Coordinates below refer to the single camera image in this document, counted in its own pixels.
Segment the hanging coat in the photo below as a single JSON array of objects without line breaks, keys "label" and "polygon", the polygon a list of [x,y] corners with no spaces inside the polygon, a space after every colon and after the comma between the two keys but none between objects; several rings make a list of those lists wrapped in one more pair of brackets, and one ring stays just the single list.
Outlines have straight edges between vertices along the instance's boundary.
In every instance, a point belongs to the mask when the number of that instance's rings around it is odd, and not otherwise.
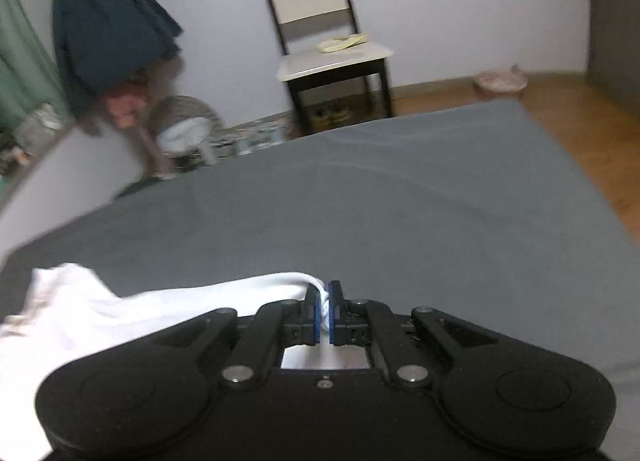
[{"label": "hanging coat", "polygon": [[70,110],[178,53],[182,29],[155,0],[54,0],[53,37]]}]

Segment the white cloth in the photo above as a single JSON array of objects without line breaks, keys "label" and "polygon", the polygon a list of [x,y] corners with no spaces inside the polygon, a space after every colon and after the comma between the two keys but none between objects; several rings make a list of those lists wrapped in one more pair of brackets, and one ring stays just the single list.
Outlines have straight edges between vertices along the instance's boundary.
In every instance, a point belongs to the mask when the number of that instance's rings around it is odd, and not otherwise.
[{"label": "white cloth", "polygon": [[[0,327],[0,459],[37,461],[50,453],[33,399],[42,380],[61,365],[219,307],[246,316],[271,301],[302,300],[307,284],[319,289],[326,318],[323,283],[303,273],[118,298],[92,270],[76,264],[35,269],[22,313]],[[330,347],[324,336],[319,347],[287,349],[282,367],[366,367],[362,349],[355,349]]]}]

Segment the mattress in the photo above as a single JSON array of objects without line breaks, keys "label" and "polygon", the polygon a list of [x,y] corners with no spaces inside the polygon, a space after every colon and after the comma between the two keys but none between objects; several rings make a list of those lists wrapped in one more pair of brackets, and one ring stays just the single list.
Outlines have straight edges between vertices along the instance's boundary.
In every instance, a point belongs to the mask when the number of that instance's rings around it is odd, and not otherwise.
[{"label": "mattress", "polygon": [[119,296],[280,271],[396,313],[429,305],[588,362],[619,401],[605,452],[640,457],[640,265],[606,200],[515,101],[340,128],[185,174],[15,251]]}]

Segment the curtain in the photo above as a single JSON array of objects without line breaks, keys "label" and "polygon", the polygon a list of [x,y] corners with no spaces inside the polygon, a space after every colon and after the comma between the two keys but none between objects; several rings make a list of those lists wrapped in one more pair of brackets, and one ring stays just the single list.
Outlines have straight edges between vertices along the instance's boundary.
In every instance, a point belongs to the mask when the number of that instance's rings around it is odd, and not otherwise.
[{"label": "curtain", "polygon": [[0,126],[15,129],[44,102],[66,118],[58,70],[20,0],[0,0]]}]

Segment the chair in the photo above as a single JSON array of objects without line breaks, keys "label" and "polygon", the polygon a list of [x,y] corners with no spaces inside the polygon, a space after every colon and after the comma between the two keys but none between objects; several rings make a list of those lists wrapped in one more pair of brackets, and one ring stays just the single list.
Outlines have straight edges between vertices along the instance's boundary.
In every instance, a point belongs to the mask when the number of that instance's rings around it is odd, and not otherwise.
[{"label": "chair", "polygon": [[367,41],[351,48],[320,53],[309,49],[291,54],[283,35],[282,25],[325,13],[346,10],[354,33],[360,31],[351,0],[267,0],[282,49],[282,62],[277,73],[279,81],[289,89],[298,124],[304,134],[311,133],[300,92],[307,89],[362,78],[367,110],[371,111],[371,98],[367,75],[380,76],[382,103],[387,118],[393,117],[391,97],[386,76],[385,59],[393,52],[388,48]]}]

